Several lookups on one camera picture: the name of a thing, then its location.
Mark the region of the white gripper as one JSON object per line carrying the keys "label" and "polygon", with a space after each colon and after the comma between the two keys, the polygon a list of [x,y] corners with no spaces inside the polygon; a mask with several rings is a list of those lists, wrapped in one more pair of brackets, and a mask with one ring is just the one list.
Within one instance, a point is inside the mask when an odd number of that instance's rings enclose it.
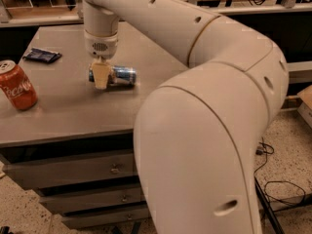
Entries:
{"label": "white gripper", "polygon": [[118,34],[101,37],[95,36],[85,30],[84,37],[87,52],[92,57],[99,57],[91,65],[95,86],[99,90],[105,90],[111,72],[111,65],[105,59],[112,59],[116,54]]}

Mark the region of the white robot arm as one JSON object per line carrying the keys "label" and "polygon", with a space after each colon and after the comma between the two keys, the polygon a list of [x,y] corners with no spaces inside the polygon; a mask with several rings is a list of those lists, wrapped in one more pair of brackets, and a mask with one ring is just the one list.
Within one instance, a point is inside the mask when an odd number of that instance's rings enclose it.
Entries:
{"label": "white robot arm", "polygon": [[180,0],[85,1],[187,67],[147,97],[134,126],[137,172],[158,234],[262,234],[254,155],[288,89],[280,48]]}

